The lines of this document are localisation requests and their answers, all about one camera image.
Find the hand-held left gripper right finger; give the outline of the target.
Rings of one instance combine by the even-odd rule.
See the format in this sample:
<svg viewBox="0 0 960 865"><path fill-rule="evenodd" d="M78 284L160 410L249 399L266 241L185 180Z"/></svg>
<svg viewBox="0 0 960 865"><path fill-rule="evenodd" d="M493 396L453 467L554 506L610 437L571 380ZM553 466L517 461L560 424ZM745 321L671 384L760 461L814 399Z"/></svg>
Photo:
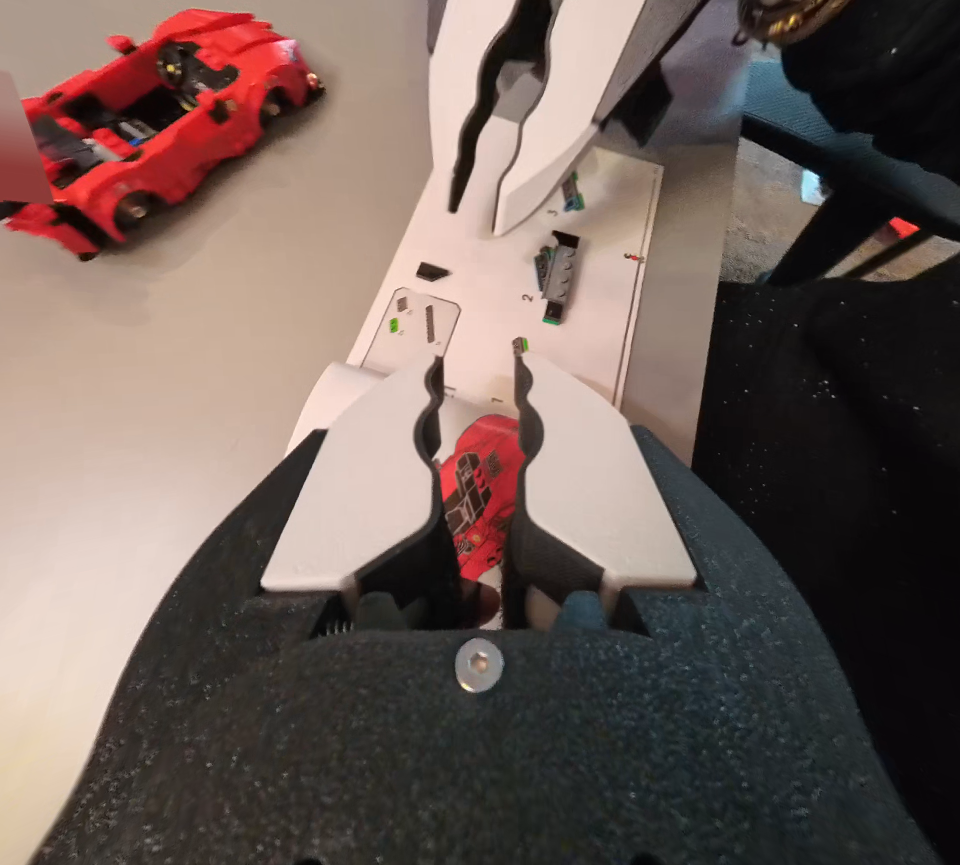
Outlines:
<svg viewBox="0 0 960 865"><path fill-rule="evenodd" d="M626 418L534 352L515 359L524 457L509 556L538 590L688 590L697 571Z"/></svg>

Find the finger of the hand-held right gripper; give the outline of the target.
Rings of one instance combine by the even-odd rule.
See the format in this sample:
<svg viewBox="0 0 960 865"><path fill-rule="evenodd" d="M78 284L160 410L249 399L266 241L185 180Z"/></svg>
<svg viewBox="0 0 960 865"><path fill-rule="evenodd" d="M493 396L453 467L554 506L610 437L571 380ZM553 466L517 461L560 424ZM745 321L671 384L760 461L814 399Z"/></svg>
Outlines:
<svg viewBox="0 0 960 865"><path fill-rule="evenodd" d="M550 15L550 0L427 0L431 155L450 213L474 172L502 68L544 64Z"/></svg>
<svg viewBox="0 0 960 865"><path fill-rule="evenodd" d="M536 212L598 133L599 108L647 0L559 0L544 83L496 194L493 234Z"/></svg>

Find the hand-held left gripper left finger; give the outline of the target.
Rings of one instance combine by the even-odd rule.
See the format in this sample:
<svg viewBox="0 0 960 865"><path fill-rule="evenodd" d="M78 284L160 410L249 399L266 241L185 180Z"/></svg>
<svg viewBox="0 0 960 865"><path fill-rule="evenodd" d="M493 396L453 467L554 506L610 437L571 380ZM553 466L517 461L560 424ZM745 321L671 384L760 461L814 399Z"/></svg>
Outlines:
<svg viewBox="0 0 960 865"><path fill-rule="evenodd" d="M430 559L412 551L443 518L433 464L443 397L433 353L389 375L345 363L324 370L293 436L318 431L321 443L262 574L265 592L372 590L393 557L414 563L385 590L426 580Z"/></svg>

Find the dark grey lego plate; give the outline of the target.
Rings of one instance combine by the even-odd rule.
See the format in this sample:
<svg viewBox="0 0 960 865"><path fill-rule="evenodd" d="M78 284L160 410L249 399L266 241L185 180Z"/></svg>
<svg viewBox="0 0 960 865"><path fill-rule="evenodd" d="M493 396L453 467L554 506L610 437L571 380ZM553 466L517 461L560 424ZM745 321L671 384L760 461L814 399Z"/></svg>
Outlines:
<svg viewBox="0 0 960 865"><path fill-rule="evenodd" d="M534 256L534 271L545 302L543 321L558 327L567 313L577 279L580 237L554 229L551 238L553 244L540 247Z"/></svg>

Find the person's right forearm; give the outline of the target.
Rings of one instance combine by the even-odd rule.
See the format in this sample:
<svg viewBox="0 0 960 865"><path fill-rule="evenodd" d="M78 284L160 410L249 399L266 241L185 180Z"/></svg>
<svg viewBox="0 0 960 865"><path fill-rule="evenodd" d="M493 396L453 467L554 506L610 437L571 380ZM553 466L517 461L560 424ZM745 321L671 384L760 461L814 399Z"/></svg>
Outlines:
<svg viewBox="0 0 960 865"><path fill-rule="evenodd" d="M781 61L834 130L959 183L959 0L851 0Z"/></svg>

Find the lego instruction booklet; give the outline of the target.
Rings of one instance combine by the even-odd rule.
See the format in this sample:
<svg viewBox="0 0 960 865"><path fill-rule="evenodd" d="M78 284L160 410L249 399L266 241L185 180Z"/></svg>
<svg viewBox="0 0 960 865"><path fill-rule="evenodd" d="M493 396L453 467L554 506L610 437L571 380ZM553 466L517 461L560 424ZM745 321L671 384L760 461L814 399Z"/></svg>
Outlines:
<svg viewBox="0 0 960 865"><path fill-rule="evenodd" d="M514 342L543 355L622 411L645 255L662 188L659 165L592 150L532 219L504 237L488 232L479 184L460 211L442 209L433 173L344 364L384 376L411 356L443 358L447 399L437 454L464 578L499 589L513 508L508 479L521 463L514 403ZM563 321L544 322L534 258L554 230L580 237L575 287ZM426 261L451 276L416 278Z"/></svg>

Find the red lego car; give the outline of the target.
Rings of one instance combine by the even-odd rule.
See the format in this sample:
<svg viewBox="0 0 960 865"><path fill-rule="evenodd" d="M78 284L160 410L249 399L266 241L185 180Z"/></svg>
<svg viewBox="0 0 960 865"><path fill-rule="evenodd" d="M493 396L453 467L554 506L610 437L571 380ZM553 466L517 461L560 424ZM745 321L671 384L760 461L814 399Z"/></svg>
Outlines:
<svg viewBox="0 0 960 865"><path fill-rule="evenodd" d="M24 99L52 197L2 202L2 226L80 261L187 200L278 118L326 94L294 38L247 12L188 8L98 69Z"/></svg>

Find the person's black clothing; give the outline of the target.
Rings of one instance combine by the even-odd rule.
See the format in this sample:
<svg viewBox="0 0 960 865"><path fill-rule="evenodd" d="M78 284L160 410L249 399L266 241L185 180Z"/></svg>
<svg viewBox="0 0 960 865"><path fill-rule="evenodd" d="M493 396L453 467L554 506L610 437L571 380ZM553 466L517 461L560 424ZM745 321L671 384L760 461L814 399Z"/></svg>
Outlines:
<svg viewBox="0 0 960 865"><path fill-rule="evenodd" d="M792 578L887 772L959 856L958 256L719 286L693 471Z"/></svg>

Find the black office chair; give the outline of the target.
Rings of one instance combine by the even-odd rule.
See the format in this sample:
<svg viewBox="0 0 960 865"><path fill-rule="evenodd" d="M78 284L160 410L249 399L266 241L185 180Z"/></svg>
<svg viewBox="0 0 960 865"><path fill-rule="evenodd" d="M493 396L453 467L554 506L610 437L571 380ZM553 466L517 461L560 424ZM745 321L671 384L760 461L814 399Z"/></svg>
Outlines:
<svg viewBox="0 0 960 865"><path fill-rule="evenodd" d="M774 269L760 281L789 287L821 280L895 219L917 230L847 271L863 279L933 237L959 241L959 189L951 180L879 151L870 137L834 130L780 62L749 68L741 136L817 175L825 199Z"/></svg>

